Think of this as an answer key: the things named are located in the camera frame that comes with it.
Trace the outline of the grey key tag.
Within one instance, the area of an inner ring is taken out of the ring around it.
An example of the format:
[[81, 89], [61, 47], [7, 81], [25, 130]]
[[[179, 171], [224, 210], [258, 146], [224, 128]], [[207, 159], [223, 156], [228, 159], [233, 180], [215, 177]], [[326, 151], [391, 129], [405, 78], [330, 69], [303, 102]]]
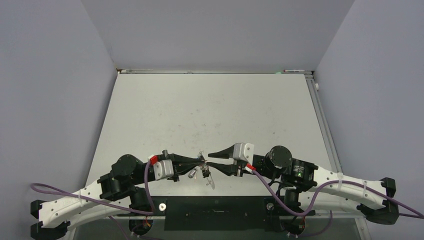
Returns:
[[189, 179], [194, 179], [196, 177], [198, 170], [196, 168], [192, 169], [189, 173], [188, 173], [188, 178]]

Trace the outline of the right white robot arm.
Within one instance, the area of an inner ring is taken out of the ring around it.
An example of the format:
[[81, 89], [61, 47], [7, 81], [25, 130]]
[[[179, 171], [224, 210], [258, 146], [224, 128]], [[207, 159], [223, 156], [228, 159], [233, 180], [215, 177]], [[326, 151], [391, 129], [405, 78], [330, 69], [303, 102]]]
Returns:
[[257, 155], [253, 144], [236, 143], [208, 157], [232, 159], [233, 164], [207, 163], [227, 176], [257, 176], [273, 196], [274, 207], [286, 215], [303, 217], [317, 210], [346, 212], [381, 225], [393, 225], [400, 216], [399, 205], [391, 200], [396, 193], [392, 178], [372, 181], [350, 177], [294, 158], [282, 145]]

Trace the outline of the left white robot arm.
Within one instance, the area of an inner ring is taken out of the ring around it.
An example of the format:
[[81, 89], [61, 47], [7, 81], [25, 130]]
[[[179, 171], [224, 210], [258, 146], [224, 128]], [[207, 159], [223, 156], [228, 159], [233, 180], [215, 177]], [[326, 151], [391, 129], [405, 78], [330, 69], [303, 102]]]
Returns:
[[149, 156], [146, 162], [124, 154], [111, 166], [110, 172], [74, 193], [32, 183], [32, 190], [60, 198], [31, 202], [30, 213], [37, 223], [31, 225], [30, 236], [34, 240], [58, 240], [72, 226], [119, 214], [163, 216], [167, 202], [153, 199], [149, 182], [177, 182], [180, 176], [205, 162], [202, 155], [192, 158], [169, 154], [167, 150]]

